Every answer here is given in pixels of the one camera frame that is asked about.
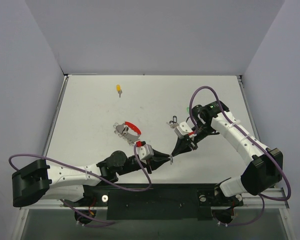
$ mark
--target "orange wire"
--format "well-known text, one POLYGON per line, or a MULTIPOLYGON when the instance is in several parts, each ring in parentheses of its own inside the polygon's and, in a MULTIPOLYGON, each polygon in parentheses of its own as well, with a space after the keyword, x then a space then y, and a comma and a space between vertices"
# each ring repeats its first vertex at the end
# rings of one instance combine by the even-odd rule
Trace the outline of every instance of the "orange wire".
POLYGON ((97 201, 97 198, 94 197, 94 198, 93 198, 93 203, 89 206, 89 213, 90 213, 92 216, 94 216, 95 214, 90 210, 90 208, 91 208, 93 205, 96 204, 96 201, 97 201))

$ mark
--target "small tool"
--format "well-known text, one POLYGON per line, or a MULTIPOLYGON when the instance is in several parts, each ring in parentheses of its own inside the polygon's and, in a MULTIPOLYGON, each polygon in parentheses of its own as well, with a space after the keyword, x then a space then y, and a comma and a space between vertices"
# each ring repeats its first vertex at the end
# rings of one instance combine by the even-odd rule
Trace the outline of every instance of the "small tool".
POLYGON ((134 143, 139 140, 139 137, 141 135, 141 131, 139 130, 139 128, 137 126, 135 126, 134 124, 132 124, 131 122, 128 122, 128 121, 125 121, 122 124, 119 124, 119 123, 116 122, 113 125, 113 127, 115 128, 114 133, 118 134, 118 136, 120 138, 123 138, 123 139, 127 140, 129 145, 131 145, 131 146, 134 145, 134 143), (133 135, 133 134, 129 133, 128 132, 129 129, 136 132, 137 135, 133 135))
POLYGON ((175 127, 179 126, 177 116, 173 116, 172 120, 169 121, 169 122, 166 122, 166 124, 168 124, 170 126, 170 128, 172 128, 172 129, 174 129, 175 127))
POLYGON ((121 90, 121 87, 120 87, 119 84, 116 86, 116 91, 117 91, 118 94, 119 94, 119 98, 121 98, 122 90, 121 90))

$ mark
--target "gray wall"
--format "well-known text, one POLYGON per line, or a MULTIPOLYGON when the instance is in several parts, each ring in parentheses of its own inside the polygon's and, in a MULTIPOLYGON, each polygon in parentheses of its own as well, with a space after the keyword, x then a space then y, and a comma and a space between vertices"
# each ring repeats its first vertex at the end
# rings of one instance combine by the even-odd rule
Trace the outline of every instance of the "gray wall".
MULTIPOLYGON (((0 240, 10 239, 19 212, 12 206, 8 157, 42 153, 63 74, 24 0, 0 0, 0 240)), ((21 167, 29 159, 16 159, 21 167)))
POLYGON ((284 0, 26 0, 67 74, 243 74, 284 0))
POLYGON ((300 239, 300 0, 286 0, 243 83, 261 140, 283 151, 300 239))

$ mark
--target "cable tie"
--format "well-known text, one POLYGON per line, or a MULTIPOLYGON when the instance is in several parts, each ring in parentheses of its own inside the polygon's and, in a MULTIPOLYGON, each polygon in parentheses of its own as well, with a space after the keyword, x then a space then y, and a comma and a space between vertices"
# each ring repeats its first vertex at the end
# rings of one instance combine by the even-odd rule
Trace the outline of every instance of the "cable tie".
POLYGON ((232 128, 234 125, 238 125, 238 124, 240 124, 240 123, 241 123, 241 121, 238 119, 238 120, 234 121, 233 123, 231 123, 231 124, 228 126, 228 129, 230 129, 230 128, 232 128))
POLYGON ((85 171, 85 180, 88 180, 88 171, 86 167, 83 167, 84 171, 85 171))
POLYGON ((240 140, 240 143, 242 143, 242 141, 246 140, 247 137, 250 137, 250 138, 252 137, 252 135, 250 134, 250 132, 246 136, 244 136, 244 138, 242 138, 240 140))

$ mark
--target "purple cable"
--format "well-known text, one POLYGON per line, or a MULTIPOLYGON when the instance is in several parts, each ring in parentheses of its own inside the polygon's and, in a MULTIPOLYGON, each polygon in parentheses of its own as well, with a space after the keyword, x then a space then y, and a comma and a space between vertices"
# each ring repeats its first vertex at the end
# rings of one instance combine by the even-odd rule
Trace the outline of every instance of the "purple cable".
MULTIPOLYGON (((200 91, 200 90, 202 90, 202 89, 209 89, 212 93, 213 93, 213 95, 214 95, 214 97, 215 97, 215 99, 216 99, 216 102, 218 103, 218 105, 219 105, 219 108, 220 108, 220 110, 221 110, 221 113, 223 114, 223 116, 225 117, 225 119, 230 123, 230 124, 233 124, 233 122, 230 120, 230 118, 226 115, 226 113, 225 113, 225 111, 223 110, 223 108, 222 108, 222 105, 221 105, 221 103, 220 103, 220 100, 219 100, 219 98, 218 98, 218 95, 217 95, 217 93, 216 93, 216 91, 212 88, 212 87, 210 87, 210 86, 201 86, 201 87, 199 87, 197 90, 195 90, 195 92, 193 93, 193 95, 192 95, 192 97, 191 97, 191 100, 190 100, 190 104, 189 104, 189 114, 190 114, 190 119, 191 119, 191 121, 192 121, 192 123, 194 124, 194 126, 195 126, 195 134, 198 132, 198 125, 197 125, 197 123, 196 123, 196 121, 195 121, 195 119, 194 119, 194 116, 193 116, 193 114, 192 114, 192 111, 191 111, 191 109, 192 109, 192 104, 193 104, 193 102, 194 102, 194 99, 195 99, 195 96, 197 95, 197 93, 200 91)), ((288 178, 287 178, 287 176, 285 175, 285 173, 284 173, 284 171, 281 169, 281 167, 278 165, 278 163, 276 162, 276 160, 266 151, 266 150, 264 150, 256 141, 254 141, 250 136, 248 136, 246 133, 245 133, 245 131, 243 131, 239 126, 237 126, 236 124, 234 125, 234 127, 236 128, 236 129, 238 129, 239 130, 239 132, 240 133, 242 133, 243 134, 243 136, 245 136, 251 143, 253 143, 254 145, 256 145, 270 160, 271 160, 271 162, 275 165, 275 167, 278 169, 278 171, 279 171, 279 173, 282 175, 282 178, 284 179, 284 181, 285 181, 285 184, 286 184, 286 187, 287 187, 287 190, 288 190, 288 193, 287 193, 287 195, 286 195, 286 197, 285 198, 277 198, 277 197, 271 197, 271 196, 266 196, 266 195, 263 195, 263 194, 259 194, 259 196, 261 196, 261 197, 264 197, 264 198, 266 198, 266 199, 270 199, 270 200, 274 200, 274 201, 282 201, 282 202, 284 202, 284 201, 287 201, 287 200, 289 200, 290 199, 290 197, 291 197, 291 186, 290 186, 290 183, 289 183, 289 181, 288 181, 288 178)))
POLYGON ((145 168, 142 166, 142 163, 140 162, 140 159, 139 159, 138 154, 137 154, 137 145, 134 145, 133 152, 134 152, 134 156, 135 156, 136 161, 138 162, 141 170, 143 171, 143 173, 145 174, 146 178, 149 181, 149 185, 146 188, 134 189, 134 188, 123 187, 123 186, 114 184, 113 182, 110 182, 109 180, 107 180, 107 179, 103 178, 102 176, 99 176, 99 175, 97 175, 97 174, 95 174, 93 172, 86 172, 85 170, 83 170, 81 168, 78 168, 76 166, 72 166, 72 165, 69 165, 69 164, 66 164, 66 163, 54 160, 52 158, 49 158, 49 157, 46 157, 46 156, 37 155, 37 154, 19 153, 19 154, 15 154, 15 155, 10 156, 8 161, 9 161, 9 164, 11 165, 11 167, 13 167, 16 171, 18 171, 19 169, 12 163, 12 159, 13 158, 16 158, 16 157, 33 157, 33 158, 44 159, 44 160, 53 162, 55 164, 59 164, 61 166, 69 168, 69 169, 74 169, 74 170, 77 170, 77 171, 82 172, 82 173, 87 173, 89 175, 92 175, 92 176, 94 176, 94 177, 96 177, 96 178, 98 178, 98 179, 106 182, 107 184, 110 184, 110 185, 112 185, 112 186, 114 186, 116 188, 122 189, 122 190, 130 191, 130 192, 144 192, 144 191, 147 191, 147 190, 149 190, 151 188, 152 182, 151 182, 151 179, 150 179, 148 173, 146 172, 145 168))
POLYGON ((250 221, 247 221, 247 222, 238 222, 238 223, 232 223, 232 224, 229 223, 229 224, 226 225, 225 223, 220 222, 220 221, 216 218, 215 214, 213 214, 213 217, 214 217, 217 221, 219 221, 221 225, 227 226, 227 227, 238 227, 238 226, 245 226, 245 225, 253 224, 253 223, 256 222, 257 220, 259 220, 259 219, 262 217, 262 215, 264 214, 264 212, 265 212, 265 200, 264 200, 264 198, 263 198, 262 196, 260 196, 260 194, 259 194, 259 197, 260 197, 261 200, 262 200, 262 209, 261 209, 261 212, 260 212, 260 214, 259 214, 256 218, 254 218, 254 219, 252 219, 252 220, 250 220, 250 221))
MULTIPOLYGON (((77 170, 79 172, 82 172, 82 173, 87 173, 89 175, 92 175, 116 188, 119 188, 119 189, 122 189, 122 190, 126 190, 126 191, 130 191, 130 192, 144 192, 144 191, 147 191, 151 188, 152 186, 152 182, 151 182, 151 179, 148 175, 148 173, 146 172, 144 166, 142 166, 142 163, 138 157, 138 154, 137 154, 137 145, 134 145, 133 146, 133 152, 134 152, 134 156, 135 156, 135 159, 136 161, 138 162, 141 170, 143 171, 143 173, 145 174, 146 178, 148 179, 149 181, 149 185, 146 187, 146 188, 142 188, 142 189, 134 189, 134 188, 126 188, 126 187, 123 187, 123 186, 120 186, 120 185, 117 185, 117 184, 114 184, 110 181, 108 181, 107 179, 95 174, 95 173, 92 173, 92 172, 86 172, 85 170, 81 169, 81 168, 78 168, 78 167, 75 167, 75 166, 72 166, 72 165, 69 165, 69 164, 66 164, 66 163, 63 163, 63 162, 60 162, 60 161, 57 161, 57 160, 54 160, 52 158, 49 158, 49 157, 46 157, 46 156, 41 156, 41 155, 37 155, 37 154, 31 154, 31 153, 19 153, 19 154, 14 154, 12 156, 9 157, 9 164, 10 166, 15 169, 16 171, 18 171, 19 169, 12 163, 12 159, 13 158, 16 158, 16 157, 33 157, 33 158, 39 158, 39 159, 44 159, 46 161, 50 161, 50 162, 53 162, 55 164, 59 164, 61 166, 64 166, 66 168, 69 168, 69 169, 74 169, 74 170, 77 170)), ((76 213, 78 213, 79 215, 81 215, 82 217, 84 218, 87 218, 87 219, 90 219, 92 221, 95 221, 95 222, 98 222, 98 223, 103 223, 104 225, 84 225, 85 227, 89 227, 89 228, 102 228, 102 227, 107 227, 107 226, 110 226, 110 225, 113 225, 115 222, 114 221, 102 221, 102 220, 98 220, 98 219, 95 219, 93 217, 90 217, 90 216, 87 216, 83 213, 81 213, 79 210, 75 209, 74 207, 72 207, 71 205, 69 205, 67 202, 65 202, 64 200, 60 199, 61 202, 63 202, 63 204, 65 204, 66 206, 68 206, 70 209, 72 209, 73 211, 75 211, 76 213)))

